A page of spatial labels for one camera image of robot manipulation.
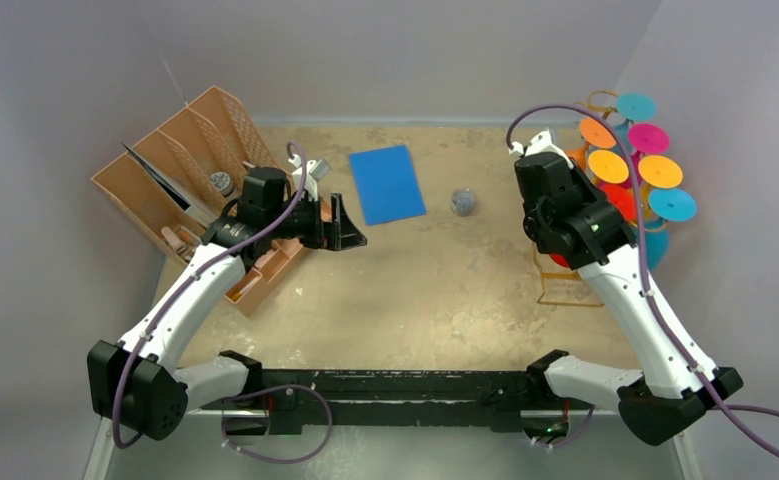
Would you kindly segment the orange wine glass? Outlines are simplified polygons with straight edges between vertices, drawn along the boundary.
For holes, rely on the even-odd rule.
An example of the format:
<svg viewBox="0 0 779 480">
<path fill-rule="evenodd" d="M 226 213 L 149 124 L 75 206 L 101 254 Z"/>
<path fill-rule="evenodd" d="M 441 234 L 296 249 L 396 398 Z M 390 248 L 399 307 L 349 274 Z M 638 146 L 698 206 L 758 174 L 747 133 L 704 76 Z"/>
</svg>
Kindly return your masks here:
<svg viewBox="0 0 779 480">
<path fill-rule="evenodd" d="M 567 157 L 581 169 L 587 167 L 587 157 L 591 147 L 596 149 L 611 149 L 616 146 L 614 136 L 606 128 L 606 123 L 590 117 L 583 118 L 578 125 L 578 132 L 583 138 L 580 147 L 566 149 Z"/>
</svg>

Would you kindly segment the yellow-orange wine glass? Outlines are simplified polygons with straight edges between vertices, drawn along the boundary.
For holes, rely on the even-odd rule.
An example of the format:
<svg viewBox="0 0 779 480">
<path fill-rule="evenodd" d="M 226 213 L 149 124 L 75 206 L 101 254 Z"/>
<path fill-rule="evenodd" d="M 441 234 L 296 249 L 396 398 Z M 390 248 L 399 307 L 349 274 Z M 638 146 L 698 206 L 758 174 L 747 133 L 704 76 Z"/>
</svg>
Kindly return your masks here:
<svg viewBox="0 0 779 480">
<path fill-rule="evenodd" d="M 597 185 L 619 185 L 630 178 L 626 161 L 610 150 L 594 150 L 587 157 L 587 166 Z"/>
</svg>

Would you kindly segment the red wine glass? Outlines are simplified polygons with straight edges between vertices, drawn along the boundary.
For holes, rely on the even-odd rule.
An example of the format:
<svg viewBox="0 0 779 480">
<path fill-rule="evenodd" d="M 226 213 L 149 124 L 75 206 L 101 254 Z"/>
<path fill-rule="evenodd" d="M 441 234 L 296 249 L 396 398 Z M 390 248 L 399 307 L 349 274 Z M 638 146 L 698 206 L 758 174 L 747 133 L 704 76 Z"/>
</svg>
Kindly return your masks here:
<svg viewBox="0 0 779 480">
<path fill-rule="evenodd" d="M 578 203 L 555 203 L 546 245 L 541 248 L 555 263 L 572 270 L 605 265 L 612 252 L 636 244 L 631 224 L 637 220 L 637 206 L 630 190 L 604 184 L 581 192 Z"/>
</svg>

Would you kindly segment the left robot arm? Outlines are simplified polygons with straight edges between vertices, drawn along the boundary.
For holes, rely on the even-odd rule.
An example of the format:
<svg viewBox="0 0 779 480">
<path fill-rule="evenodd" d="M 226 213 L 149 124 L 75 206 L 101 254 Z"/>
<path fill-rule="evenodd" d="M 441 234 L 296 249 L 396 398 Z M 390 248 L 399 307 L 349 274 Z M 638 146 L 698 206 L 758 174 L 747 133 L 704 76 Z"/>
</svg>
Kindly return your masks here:
<svg viewBox="0 0 779 480">
<path fill-rule="evenodd" d="M 87 356 L 94 411 L 112 422 L 120 448 L 137 438 L 163 440 L 189 410 L 228 399 L 249 409 L 262 399 L 263 382 L 253 374 L 259 362 L 235 352 L 212 361 L 179 367 L 190 340 L 225 294 L 236 286 L 277 240 L 295 239 L 314 250 L 343 251 L 366 245 L 365 235 L 348 217 L 340 194 L 330 199 L 323 220 L 320 197 L 296 190 L 278 168 L 258 167 L 247 174 L 242 193 L 225 205 L 165 296 L 119 341 L 97 342 Z"/>
</svg>

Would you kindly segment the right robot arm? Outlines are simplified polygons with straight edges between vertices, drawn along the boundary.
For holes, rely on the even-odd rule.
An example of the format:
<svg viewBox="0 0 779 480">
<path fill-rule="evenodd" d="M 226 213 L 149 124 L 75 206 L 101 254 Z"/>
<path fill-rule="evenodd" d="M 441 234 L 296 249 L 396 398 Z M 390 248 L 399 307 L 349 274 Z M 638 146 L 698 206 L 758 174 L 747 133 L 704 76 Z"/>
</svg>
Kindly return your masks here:
<svg viewBox="0 0 779 480">
<path fill-rule="evenodd" d="M 686 430 L 743 380 L 719 367 L 688 335 L 659 292 L 642 283 L 636 235 L 607 196 L 567 158 L 542 152 L 519 158 L 514 171 L 523 229 L 541 253 L 564 258 L 614 315 L 639 369 L 624 370 L 555 350 L 532 363 L 526 392 L 541 407 L 572 398 L 614 411 L 642 442 L 658 446 Z"/>
</svg>

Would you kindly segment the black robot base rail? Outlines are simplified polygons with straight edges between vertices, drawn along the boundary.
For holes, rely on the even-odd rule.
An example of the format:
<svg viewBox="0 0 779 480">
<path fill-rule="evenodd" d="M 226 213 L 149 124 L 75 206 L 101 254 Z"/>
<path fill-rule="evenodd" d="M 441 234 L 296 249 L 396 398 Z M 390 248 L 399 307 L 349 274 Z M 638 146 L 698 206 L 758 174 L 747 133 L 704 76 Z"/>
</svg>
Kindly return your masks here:
<svg viewBox="0 0 779 480">
<path fill-rule="evenodd" d="M 272 435 L 311 426 L 478 427 L 563 437 L 589 406 L 545 392 L 529 370 L 281 369 L 254 364 L 244 393 L 208 400 L 230 432 L 249 419 Z"/>
</svg>

